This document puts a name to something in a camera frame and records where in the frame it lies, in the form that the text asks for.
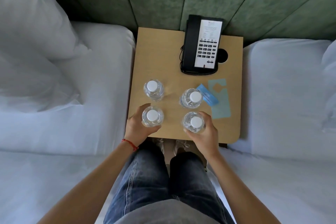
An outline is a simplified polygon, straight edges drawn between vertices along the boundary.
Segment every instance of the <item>jeans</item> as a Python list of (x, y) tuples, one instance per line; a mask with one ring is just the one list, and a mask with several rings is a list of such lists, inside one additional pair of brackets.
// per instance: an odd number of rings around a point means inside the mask
[(159, 147), (145, 141), (124, 166), (126, 170), (104, 224), (158, 201), (176, 199), (221, 224), (234, 223), (209, 180), (201, 159), (192, 152), (170, 161), (170, 177)]

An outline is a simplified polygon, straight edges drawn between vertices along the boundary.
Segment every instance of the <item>hand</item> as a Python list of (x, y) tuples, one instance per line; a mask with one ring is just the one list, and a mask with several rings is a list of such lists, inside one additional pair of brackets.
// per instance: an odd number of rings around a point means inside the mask
[(184, 132), (188, 137), (195, 142), (198, 150), (203, 156), (209, 160), (209, 158), (219, 154), (218, 150), (218, 130), (212, 124), (211, 116), (205, 112), (199, 112), (203, 116), (205, 122), (205, 130), (201, 134), (193, 133), (186, 128)]
[(138, 107), (135, 114), (127, 120), (125, 139), (131, 141), (135, 146), (139, 146), (150, 134), (161, 128), (161, 125), (147, 128), (142, 124), (142, 112), (150, 105), (144, 104)]

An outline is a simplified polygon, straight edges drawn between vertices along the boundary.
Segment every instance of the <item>shoe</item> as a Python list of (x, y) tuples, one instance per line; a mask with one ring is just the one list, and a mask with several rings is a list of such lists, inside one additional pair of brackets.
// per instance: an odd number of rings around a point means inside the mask
[(183, 148), (185, 150), (186, 148), (189, 148), (189, 147), (190, 145), (187, 144), (187, 140), (176, 140), (175, 147), (174, 147), (174, 155), (175, 156), (177, 155), (177, 150), (179, 148)]
[(165, 153), (165, 147), (163, 145), (163, 138), (153, 138), (152, 139), (153, 143), (156, 144), (157, 147), (159, 147), (162, 151), (162, 153)]

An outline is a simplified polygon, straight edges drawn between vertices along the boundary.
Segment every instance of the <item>white bottle cap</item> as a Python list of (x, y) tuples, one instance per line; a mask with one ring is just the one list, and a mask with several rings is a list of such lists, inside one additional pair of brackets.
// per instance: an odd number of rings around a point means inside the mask
[(197, 117), (197, 116), (192, 117), (191, 120), (190, 120), (190, 124), (191, 124), (191, 126), (193, 126), (194, 128), (199, 128), (199, 127), (201, 127), (201, 126), (202, 126), (202, 123), (203, 123), (202, 119), (201, 119), (200, 117)]
[(158, 88), (158, 83), (156, 81), (149, 81), (147, 83), (147, 88), (149, 91), (154, 92)]
[(147, 118), (150, 120), (150, 121), (155, 121), (157, 120), (159, 117), (159, 114), (157, 111), (155, 110), (149, 110), (148, 113), (147, 113)]
[(194, 91), (190, 94), (190, 100), (194, 103), (199, 102), (202, 99), (202, 94), (198, 91)]

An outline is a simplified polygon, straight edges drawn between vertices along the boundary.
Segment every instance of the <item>red bracelet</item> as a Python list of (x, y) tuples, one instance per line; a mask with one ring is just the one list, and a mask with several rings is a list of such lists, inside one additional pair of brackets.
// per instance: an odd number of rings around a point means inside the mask
[(123, 140), (121, 140), (122, 142), (123, 141), (125, 141), (125, 142), (128, 142), (132, 147), (133, 147), (133, 151), (137, 151), (137, 149), (139, 149), (139, 147), (136, 147), (135, 145), (134, 145), (134, 143), (132, 143), (131, 141), (128, 141), (128, 140), (126, 140), (126, 139), (123, 139)]

